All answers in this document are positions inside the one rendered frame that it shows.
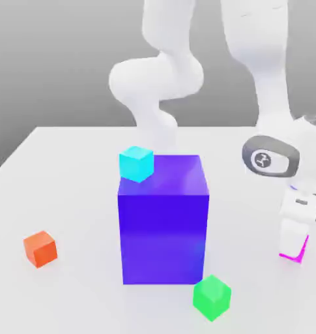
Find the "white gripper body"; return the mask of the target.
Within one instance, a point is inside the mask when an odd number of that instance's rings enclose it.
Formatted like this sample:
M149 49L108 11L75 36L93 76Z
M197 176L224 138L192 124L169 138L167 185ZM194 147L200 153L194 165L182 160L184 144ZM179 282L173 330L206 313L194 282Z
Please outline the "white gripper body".
M283 196L280 213L300 222L316 222L316 195L288 188Z

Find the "small magenta cube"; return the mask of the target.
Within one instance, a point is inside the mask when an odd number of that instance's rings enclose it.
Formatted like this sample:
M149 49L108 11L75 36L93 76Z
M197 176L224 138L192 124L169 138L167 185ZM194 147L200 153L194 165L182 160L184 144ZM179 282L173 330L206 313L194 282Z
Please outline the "small magenta cube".
M306 250L306 246L308 244L308 239L309 239L309 236L307 235L305 241L304 241L304 244L300 250L300 253L298 256L296 257L291 257L291 256L287 256L286 254L283 254L283 253L279 253L279 256L282 257L282 258L286 258L292 262L295 262L295 263L298 263L298 264L301 264L302 263L302 260L303 260L303 257L304 257L304 253L305 253L305 250Z

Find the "small green cube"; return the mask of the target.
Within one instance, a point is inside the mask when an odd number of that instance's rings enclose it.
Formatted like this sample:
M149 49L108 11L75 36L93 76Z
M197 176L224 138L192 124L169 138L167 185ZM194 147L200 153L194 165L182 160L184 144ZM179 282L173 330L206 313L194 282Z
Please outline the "small green cube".
M214 275L194 285L193 306L211 322L229 309L230 302L231 288Z

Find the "small cyan cube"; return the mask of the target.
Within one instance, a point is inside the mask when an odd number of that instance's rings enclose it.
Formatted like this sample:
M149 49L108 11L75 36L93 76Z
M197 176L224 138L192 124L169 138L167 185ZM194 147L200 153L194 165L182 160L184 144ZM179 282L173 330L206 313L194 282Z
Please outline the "small cyan cube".
M122 178L140 183L154 172L154 153L150 149L132 146L119 154Z

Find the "small orange cube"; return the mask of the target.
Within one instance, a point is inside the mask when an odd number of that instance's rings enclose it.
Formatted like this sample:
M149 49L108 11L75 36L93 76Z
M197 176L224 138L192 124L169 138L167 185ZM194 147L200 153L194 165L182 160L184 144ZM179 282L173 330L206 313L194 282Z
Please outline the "small orange cube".
M28 260L40 268L57 259L55 240L47 232L41 231L23 240Z

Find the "large blue box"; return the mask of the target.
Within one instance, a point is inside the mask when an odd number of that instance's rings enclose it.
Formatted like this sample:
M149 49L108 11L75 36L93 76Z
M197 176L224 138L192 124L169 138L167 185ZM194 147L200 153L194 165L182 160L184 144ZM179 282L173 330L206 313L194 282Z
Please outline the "large blue box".
M203 278L209 190L198 155L156 155L141 183L118 191L124 284L195 284Z

